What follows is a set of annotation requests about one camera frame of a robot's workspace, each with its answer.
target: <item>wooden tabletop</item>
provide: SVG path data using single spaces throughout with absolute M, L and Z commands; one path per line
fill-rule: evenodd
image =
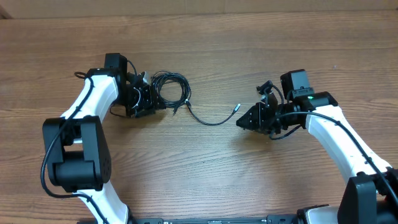
M 120 52 L 139 71 L 184 74 L 186 108 L 140 119 L 107 115 L 111 181 L 136 217 L 262 217 L 339 205 L 345 183 L 306 130 L 281 141 L 236 120 L 260 100 L 256 86 L 304 68 L 329 91 L 366 143 L 398 166 L 398 12 L 314 12 L 0 21 L 0 223 L 75 223 L 77 198 L 40 186 L 42 124 L 69 109 L 83 82 Z M 178 98 L 176 85 L 162 90 Z

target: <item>wall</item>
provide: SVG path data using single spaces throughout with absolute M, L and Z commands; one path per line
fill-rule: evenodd
M 394 10 L 398 0 L 0 0 L 6 17 Z

